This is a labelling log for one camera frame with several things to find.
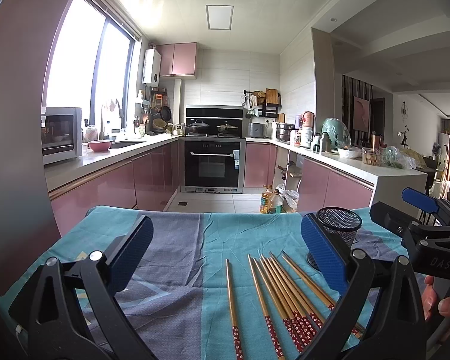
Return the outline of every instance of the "pink bowl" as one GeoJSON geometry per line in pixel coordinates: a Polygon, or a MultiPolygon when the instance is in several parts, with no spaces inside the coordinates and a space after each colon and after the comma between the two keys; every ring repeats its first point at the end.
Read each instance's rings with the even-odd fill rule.
{"type": "Polygon", "coordinates": [[[111,144],[112,141],[110,139],[93,140],[91,142],[88,142],[90,149],[92,149],[94,152],[105,152],[110,149],[111,144]]]}

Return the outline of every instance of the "oven handle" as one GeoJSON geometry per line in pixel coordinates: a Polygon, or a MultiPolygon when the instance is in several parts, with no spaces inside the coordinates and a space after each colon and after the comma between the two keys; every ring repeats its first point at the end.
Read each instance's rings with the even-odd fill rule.
{"type": "Polygon", "coordinates": [[[190,152],[190,155],[206,155],[206,156],[213,156],[213,157],[233,157],[233,153],[230,154],[203,154],[203,153],[193,153],[190,152]]]}

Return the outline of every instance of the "pink painting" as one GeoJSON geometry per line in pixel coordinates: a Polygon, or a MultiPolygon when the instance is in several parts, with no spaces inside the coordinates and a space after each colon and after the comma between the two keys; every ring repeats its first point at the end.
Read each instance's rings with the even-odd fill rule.
{"type": "Polygon", "coordinates": [[[370,103],[368,100],[353,98],[353,129],[368,132],[370,103]]]}

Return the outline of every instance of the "white countertop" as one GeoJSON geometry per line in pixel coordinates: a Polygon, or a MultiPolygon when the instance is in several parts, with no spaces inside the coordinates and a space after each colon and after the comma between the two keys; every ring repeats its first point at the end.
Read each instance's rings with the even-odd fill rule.
{"type": "Polygon", "coordinates": [[[257,142],[257,143],[272,143],[278,147],[283,147],[284,149],[291,150],[300,155],[304,155],[308,158],[314,159],[315,161],[327,164],[330,167],[334,167],[338,170],[351,174],[359,179],[368,181],[369,183],[376,184],[378,178],[381,177],[391,177],[391,176],[413,176],[413,175],[423,175],[422,172],[411,169],[397,169],[387,166],[372,166],[366,165],[362,162],[361,157],[358,159],[344,159],[340,158],[338,155],[313,152],[310,149],[305,149],[304,147],[296,147],[285,142],[280,142],[278,140],[273,140],[270,138],[247,138],[247,142],[257,142]]]}
{"type": "Polygon", "coordinates": [[[139,144],[102,152],[94,152],[90,149],[85,152],[84,146],[84,153],[81,157],[44,166],[48,191],[178,139],[178,136],[170,134],[147,135],[144,138],[128,140],[128,142],[140,142],[139,144]]]}

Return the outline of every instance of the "metal screw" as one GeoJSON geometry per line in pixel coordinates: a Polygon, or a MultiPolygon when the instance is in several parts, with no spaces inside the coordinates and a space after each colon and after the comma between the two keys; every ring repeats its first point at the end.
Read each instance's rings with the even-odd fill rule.
{"type": "Polygon", "coordinates": [[[93,251],[90,253],[90,260],[92,261],[98,261],[102,258],[103,253],[99,250],[93,251]]]}
{"type": "Polygon", "coordinates": [[[56,259],[56,257],[50,257],[45,264],[47,264],[48,266],[54,266],[56,264],[58,260],[56,259]]]}
{"type": "Polygon", "coordinates": [[[408,264],[408,258],[405,256],[399,256],[398,262],[402,264],[402,266],[405,266],[408,264]]]}
{"type": "Polygon", "coordinates": [[[365,254],[365,252],[364,252],[363,250],[361,250],[361,249],[355,249],[355,250],[352,252],[352,256],[355,257],[356,259],[363,260],[363,259],[365,258],[365,256],[366,256],[366,254],[365,254]]]}

